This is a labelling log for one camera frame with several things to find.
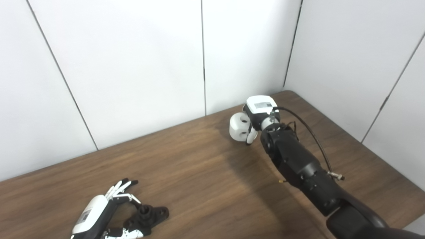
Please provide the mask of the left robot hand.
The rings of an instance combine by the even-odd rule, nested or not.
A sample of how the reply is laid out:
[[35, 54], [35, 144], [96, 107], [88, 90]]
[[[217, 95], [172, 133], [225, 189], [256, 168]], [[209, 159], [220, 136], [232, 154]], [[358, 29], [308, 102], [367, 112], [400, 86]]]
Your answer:
[[70, 238], [72, 239], [139, 239], [144, 237], [140, 229], [107, 228], [119, 205], [132, 203], [136, 208], [141, 202], [126, 190], [138, 183], [124, 178], [111, 186], [106, 194], [96, 195], [88, 203], [73, 227]]

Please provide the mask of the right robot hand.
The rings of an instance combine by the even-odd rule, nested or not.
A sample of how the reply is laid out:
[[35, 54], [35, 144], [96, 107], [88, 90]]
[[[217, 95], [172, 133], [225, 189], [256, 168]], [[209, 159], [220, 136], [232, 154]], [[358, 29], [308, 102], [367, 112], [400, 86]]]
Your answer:
[[242, 112], [249, 118], [249, 127], [246, 138], [246, 145], [251, 145], [258, 135], [271, 124], [280, 123], [281, 117], [277, 104], [270, 96], [251, 96], [246, 100]]

